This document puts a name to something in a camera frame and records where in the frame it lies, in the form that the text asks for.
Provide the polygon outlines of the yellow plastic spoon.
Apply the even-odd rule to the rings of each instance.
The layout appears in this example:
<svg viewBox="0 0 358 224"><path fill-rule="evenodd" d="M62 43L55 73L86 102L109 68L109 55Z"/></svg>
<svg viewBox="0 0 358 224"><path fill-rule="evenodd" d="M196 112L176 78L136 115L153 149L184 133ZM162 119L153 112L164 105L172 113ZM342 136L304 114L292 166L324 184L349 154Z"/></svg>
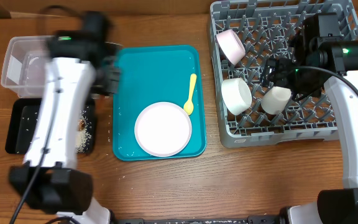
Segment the yellow plastic spoon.
<svg viewBox="0 0 358 224"><path fill-rule="evenodd" d="M188 116L191 115L194 110L194 104L192 102L192 99L195 90L196 80L197 80L197 75L195 73L192 73L190 76L188 99L183 106L183 109Z"/></svg>

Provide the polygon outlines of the white bowl with food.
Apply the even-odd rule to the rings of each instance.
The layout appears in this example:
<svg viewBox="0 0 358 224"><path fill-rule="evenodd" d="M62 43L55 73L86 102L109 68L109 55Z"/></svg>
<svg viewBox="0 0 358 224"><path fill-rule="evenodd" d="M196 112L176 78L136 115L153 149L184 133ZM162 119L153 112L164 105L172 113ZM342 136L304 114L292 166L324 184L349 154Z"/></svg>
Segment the white bowl with food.
<svg viewBox="0 0 358 224"><path fill-rule="evenodd" d="M235 116L246 111L252 104L252 94L242 78L224 80L221 93L226 108Z"/></svg>

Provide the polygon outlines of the pink bowl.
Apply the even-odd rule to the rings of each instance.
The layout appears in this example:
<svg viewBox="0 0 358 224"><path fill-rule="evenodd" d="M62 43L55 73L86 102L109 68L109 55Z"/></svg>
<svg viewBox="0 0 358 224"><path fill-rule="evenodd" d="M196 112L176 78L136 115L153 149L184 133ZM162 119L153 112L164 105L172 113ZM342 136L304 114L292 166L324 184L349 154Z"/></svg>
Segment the pink bowl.
<svg viewBox="0 0 358 224"><path fill-rule="evenodd" d="M216 36L216 40L223 54L233 65L240 62L246 55L243 43L232 29L219 33Z"/></svg>

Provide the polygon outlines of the pink plate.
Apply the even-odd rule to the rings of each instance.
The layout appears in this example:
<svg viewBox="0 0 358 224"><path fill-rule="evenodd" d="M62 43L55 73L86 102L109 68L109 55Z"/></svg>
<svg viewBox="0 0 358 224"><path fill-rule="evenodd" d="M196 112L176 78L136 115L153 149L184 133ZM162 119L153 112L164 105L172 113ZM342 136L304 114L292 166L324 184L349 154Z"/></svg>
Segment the pink plate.
<svg viewBox="0 0 358 224"><path fill-rule="evenodd" d="M134 125L140 148L155 157L178 154L192 135L190 117L174 103L157 102L144 108Z"/></svg>

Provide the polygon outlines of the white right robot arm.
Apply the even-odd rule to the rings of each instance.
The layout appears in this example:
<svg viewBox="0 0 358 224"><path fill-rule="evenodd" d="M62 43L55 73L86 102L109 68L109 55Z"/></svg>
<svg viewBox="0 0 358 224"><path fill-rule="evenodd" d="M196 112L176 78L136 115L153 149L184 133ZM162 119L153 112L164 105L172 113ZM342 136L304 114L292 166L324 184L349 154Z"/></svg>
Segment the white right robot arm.
<svg viewBox="0 0 358 224"><path fill-rule="evenodd" d="M346 40L337 15L306 18L290 40L292 59L267 60L263 85L290 89L294 101L325 93L334 111L343 158L343 188L286 208L287 223L358 223L358 40Z"/></svg>

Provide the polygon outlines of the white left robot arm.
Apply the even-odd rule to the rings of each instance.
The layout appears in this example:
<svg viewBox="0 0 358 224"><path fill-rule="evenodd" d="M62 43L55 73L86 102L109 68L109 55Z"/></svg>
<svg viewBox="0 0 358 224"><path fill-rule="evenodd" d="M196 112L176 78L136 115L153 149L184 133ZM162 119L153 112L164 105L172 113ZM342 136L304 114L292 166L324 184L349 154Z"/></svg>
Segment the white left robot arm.
<svg viewBox="0 0 358 224"><path fill-rule="evenodd" d="M23 205L68 223L114 223L113 212L93 196L92 177L77 169L76 132L80 112L92 94L119 89L114 60L120 45L108 42L111 22L102 12L79 15L78 30L58 30L47 38L45 86L31 144L22 165L9 170L9 183Z"/></svg>

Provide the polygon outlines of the white cup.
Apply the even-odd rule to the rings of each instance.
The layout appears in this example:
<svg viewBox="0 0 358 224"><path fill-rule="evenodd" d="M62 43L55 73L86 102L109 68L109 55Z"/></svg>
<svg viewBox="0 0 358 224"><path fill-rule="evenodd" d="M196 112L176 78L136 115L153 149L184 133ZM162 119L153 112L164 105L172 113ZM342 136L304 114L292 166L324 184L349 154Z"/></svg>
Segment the white cup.
<svg viewBox="0 0 358 224"><path fill-rule="evenodd" d="M281 113L291 98L291 90L274 86L262 98L261 107L268 114Z"/></svg>

